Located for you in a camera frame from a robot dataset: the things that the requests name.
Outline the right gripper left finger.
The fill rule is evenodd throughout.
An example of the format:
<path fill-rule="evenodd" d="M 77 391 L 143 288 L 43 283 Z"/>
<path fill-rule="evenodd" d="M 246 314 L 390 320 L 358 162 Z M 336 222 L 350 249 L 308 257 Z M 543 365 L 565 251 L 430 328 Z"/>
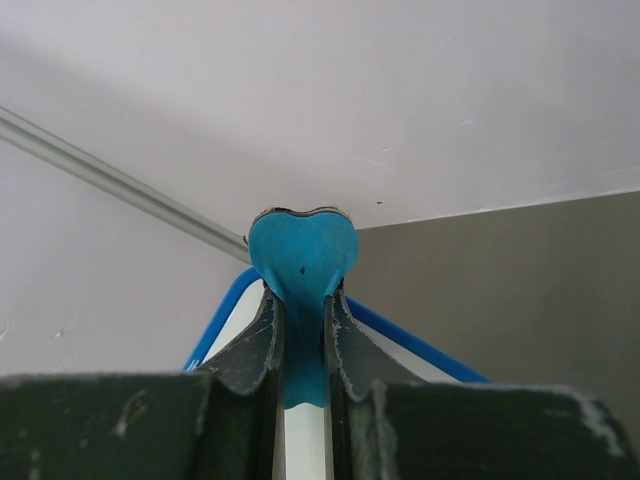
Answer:
<path fill-rule="evenodd" d="M 5 479 L 281 479 L 284 307 L 186 373 L 1 381 Z"/>

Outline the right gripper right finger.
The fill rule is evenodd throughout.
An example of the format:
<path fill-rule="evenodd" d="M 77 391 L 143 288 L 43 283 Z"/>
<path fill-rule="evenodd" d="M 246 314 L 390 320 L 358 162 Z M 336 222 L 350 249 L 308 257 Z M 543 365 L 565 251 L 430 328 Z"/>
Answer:
<path fill-rule="evenodd" d="M 332 479 L 635 479 L 621 423 L 567 386 L 427 382 L 325 302 Z"/>

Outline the blue framed whiteboard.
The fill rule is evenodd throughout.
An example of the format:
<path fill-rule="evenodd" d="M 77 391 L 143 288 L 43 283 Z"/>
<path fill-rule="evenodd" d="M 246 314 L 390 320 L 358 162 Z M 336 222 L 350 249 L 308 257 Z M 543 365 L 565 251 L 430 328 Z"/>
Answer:
<path fill-rule="evenodd" d="M 232 282 L 222 302 L 206 327 L 184 369 L 194 370 L 229 346 L 253 320 L 266 288 L 257 271 L 250 268 Z M 425 343 L 398 325 L 388 321 L 358 302 L 347 306 L 355 315 L 355 323 L 383 353 L 398 361 L 414 375 L 426 381 L 473 382 L 486 380 L 469 367 Z M 272 479 L 323 479 L 326 469 L 324 428 L 320 425 L 323 405 L 306 402 L 306 397 L 325 401 L 328 395 L 324 365 L 323 337 L 285 348 L 284 399 L 282 431 L 301 435 L 303 445 L 293 441 L 284 444 L 278 454 Z"/>

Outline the blue heart-shaped eraser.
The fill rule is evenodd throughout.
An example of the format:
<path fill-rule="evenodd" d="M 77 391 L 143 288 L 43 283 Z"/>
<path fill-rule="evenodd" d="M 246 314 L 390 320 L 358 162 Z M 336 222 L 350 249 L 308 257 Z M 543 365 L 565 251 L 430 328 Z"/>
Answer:
<path fill-rule="evenodd" d="M 341 287 L 359 252 L 349 216 L 333 206 L 273 207 L 253 220 L 245 243 L 252 266 L 284 305 L 285 348 L 322 336 L 324 354 L 326 299 Z"/>

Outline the left aluminium corner post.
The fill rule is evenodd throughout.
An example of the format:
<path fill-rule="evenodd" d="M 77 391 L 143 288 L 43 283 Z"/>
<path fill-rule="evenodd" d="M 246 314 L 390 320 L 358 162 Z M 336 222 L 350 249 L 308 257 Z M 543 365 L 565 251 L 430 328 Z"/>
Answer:
<path fill-rule="evenodd" d="M 154 218 L 244 262 L 241 237 L 6 108 L 1 139 Z"/>

